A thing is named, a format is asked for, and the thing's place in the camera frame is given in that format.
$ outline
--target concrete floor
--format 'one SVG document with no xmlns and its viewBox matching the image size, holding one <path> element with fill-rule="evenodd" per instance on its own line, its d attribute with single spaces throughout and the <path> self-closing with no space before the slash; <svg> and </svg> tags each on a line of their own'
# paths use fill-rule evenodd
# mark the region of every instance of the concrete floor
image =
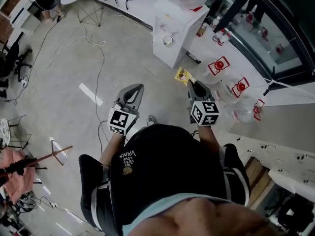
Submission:
<svg viewBox="0 0 315 236">
<path fill-rule="evenodd" d="M 86 10 L 91 10 L 87 1 L 80 1 Z M 46 196 L 59 204 L 60 209 L 69 209 L 84 218 L 80 209 L 81 180 L 78 157 L 89 154 L 98 159 L 101 155 L 97 136 L 99 121 L 95 115 L 95 103 L 80 89 L 84 83 L 95 92 L 96 79 L 103 62 L 100 49 L 91 46 L 84 36 L 85 29 L 76 18 L 73 6 L 65 8 L 68 15 L 61 20 L 48 34 L 30 76 L 30 83 L 21 97 L 14 102 L 0 103 L 0 116 L 7 119 L 26 115 L 20 123 L 22 132 L 30 133 L 31 139 L 27 150 L 35 157 L 51 152 L 49 137 L 53 137 L 61 147 L 73 145 L 64 166 L 55 159 L 42 162 L 47 171 L 37 172 L 43 185 L 34 185 L 34 193 L 38 198 Z M 93 42 L 107 41 L 101 47 L 105 63 L 99 76 L 97 96 L 104 102 L 97 108 L 101 120 L 106 120 L 109 108 L 118 92 L 126 86 L 143 83 L 145 91 L 139 108 L 140 118 L 135 128 L 146 125 L 148 115 L 154 115 L 158 122 L 172 124 L 192 132 L 196 125 L 189 123 L 186 108 L 189 106 L 187 88 L 174 80 L 176 70 L 170 69 L 152 53 L 152 36 L 126 17 L 114 10 L 104 8 L 100 28 L 84 24 L 88 35 L 93 34 Z M 40 45 L 51 25 L 41 24 L 31 36 L 23 36 L 20 49 L 31 46 L 33 53 L 28 62 L 33 64 Z M 50 66 L 55 51 L 57 56 Z M 196 63 L 185 56 L 178 66 L 191 69 Z M 23 74 L 29 75 L 30 69 L 23 68 Z M 22 90 L 17 77 L 10 78 L 7 90 L 8 98 L 15 98 Z M 112 136 L 104 125 L 105 134 Z M 107 141 L 100 130 L 103 148 Z M 88 231 L 89 235 L 102 235 L 86 223 L 78 223 L 63 211 L 52 210 L 42 204 L 45 211 L 36 209 L 21 214 L 23 221 L 35 236 L 69 235 L 56 223 L 59 223 L 72 235 L 81 235 Z"/>
</svg>

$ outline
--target person's left arm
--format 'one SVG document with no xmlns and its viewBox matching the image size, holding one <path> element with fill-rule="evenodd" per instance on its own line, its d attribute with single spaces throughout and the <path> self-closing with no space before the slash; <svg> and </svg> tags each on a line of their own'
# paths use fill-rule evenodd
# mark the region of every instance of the person's left arm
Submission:
<svg viewBox="0 0 315 236">
<path fill-rule="evenodd" d="M 125 145 L 125 136 L 113 133 L 112 138 L 109 141 L 109 144 L 105 148 L 102 156 L 99 161 L 102 165 L 110 167 L 113 156 L 117 152 L 123 151 Z"/>
<path fill-rule="evenodd" d="M 209 152 L 217 154 L 220 145 L 211 129 L 211 126 L 198 126 L 200 142 L 205 145 Z"/>
</svg>

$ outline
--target pink cloth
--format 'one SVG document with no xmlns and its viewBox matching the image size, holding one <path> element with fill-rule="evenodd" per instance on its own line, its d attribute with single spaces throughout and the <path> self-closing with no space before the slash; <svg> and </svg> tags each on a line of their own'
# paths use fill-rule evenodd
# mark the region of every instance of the pink cloth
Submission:
<svg viewBox="0 0 315 236">
<path fill-rule="evenodd" d="M 22 150 L 15 150 L 10 147 L 6 147 L 3 151 L 3 159 L 0 162 L 0 168 L 6 168 L 11 163 L 15 163 L 25 158 L 25 154 Z M 35 168 L 24 168 L 23 176 L 18 175 L 16 172 L 9 174 L 9 181 L 4 184 L 4 189 L 9 195 L 13 204 L 15 204 L 20 197 L 33 188 L 33 181 L 35 176 Z"/>
</svg>

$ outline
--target red bottle cap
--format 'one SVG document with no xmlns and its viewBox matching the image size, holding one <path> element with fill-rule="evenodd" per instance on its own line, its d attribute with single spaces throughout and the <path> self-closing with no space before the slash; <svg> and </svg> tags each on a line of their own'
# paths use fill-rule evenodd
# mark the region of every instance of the red bottle cap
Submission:
<svg viewBox="0 0 315 236">
<path fill-rule="evenodd" d="M 215 66 L 217 70 L 221 70 L 224 67 L 224 63 L 222 61 L 217 61 Z"/>
<path fill-rule="evenodd" d="M 246 89 L 246 86 L 243 83 L 239 83 L 236 85 L 238 91 L 242 92 Z"/>
<path fill-rule="evenodd" d="M 262 111 L 262 107 L 258 107 L 258 106 L 254 107 L 254 113 L 259 114 L 261 113 L 261 111 Z"/>
</svg>

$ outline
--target small cup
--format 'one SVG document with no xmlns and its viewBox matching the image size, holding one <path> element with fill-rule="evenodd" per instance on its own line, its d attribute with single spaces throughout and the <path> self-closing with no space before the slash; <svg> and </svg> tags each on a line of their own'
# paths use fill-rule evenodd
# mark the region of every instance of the small cup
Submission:
<svg viewBox="0 0 315 236">
<path fill-rule="evenodd" d="M 165 36 L 163 38 L 163 45 L 169 47 L 173 43 L 173 38 L 171 36 Z"/>
</svg>

